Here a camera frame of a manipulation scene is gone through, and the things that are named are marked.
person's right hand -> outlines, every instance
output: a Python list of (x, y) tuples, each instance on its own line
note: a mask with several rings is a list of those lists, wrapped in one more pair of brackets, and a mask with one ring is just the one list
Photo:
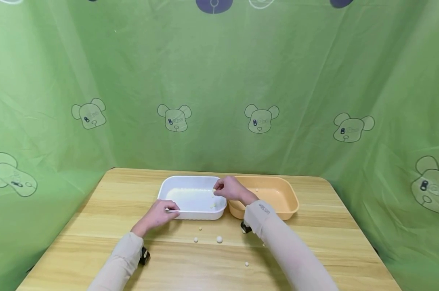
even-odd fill
[(214, 184), (214, 195), (222, 196), (228, 200), (238, 200), (243, 205), (247, 206), (256, 200), (258, 197), (244, 187), (233, 176), (227, 176), (216, 181)]

green backdrop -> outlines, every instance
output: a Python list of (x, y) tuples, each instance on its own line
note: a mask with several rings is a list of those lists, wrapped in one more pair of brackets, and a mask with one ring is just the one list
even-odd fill
[(0, 1), (0, 290), (126, 167), (324, 177), (439, 291), (439, 0), (209, 2)]

wooden table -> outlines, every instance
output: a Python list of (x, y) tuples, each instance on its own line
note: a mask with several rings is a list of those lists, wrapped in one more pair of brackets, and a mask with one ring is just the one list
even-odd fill
[[(108, 171), (17, 290), (86, 290), (118, 240), (145, 214), (162, 181), (171, 175), (225, 174)], [(281, 177), (290, 182), (301, 204), (286, 223), (342, 291), (400, 291), (326, 180)], [(224, 239), (220, 245), (217, 236)], [(240, 220), (227, 208), (216, 221), (173, 221), (149, 233), (145, 247), (151, 260), (137, 269), (125, 290), (290, 290), (268, 249), (253, 233), (244, 235)]]

white plastic tray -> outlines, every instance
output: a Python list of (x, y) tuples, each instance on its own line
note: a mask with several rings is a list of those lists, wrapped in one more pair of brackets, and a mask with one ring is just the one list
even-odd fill
[(161, 184), (158, 199), (172, 200), (180, 208), (176, 219), (216, 220), (222, 217), (227, 201), (213, 195), (218, 177), (172, 176)]

beige sleeve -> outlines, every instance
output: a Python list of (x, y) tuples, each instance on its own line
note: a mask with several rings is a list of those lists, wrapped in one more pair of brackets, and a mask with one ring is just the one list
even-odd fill
[(271, 251), (293, 290), (338, 290), (323, 264), (265, 201), (248, 205), (244, 221)]
[(137, 269), (142, 247), (143, 238), (131, 232), (125, 234), (87, 291), (122, 291)]

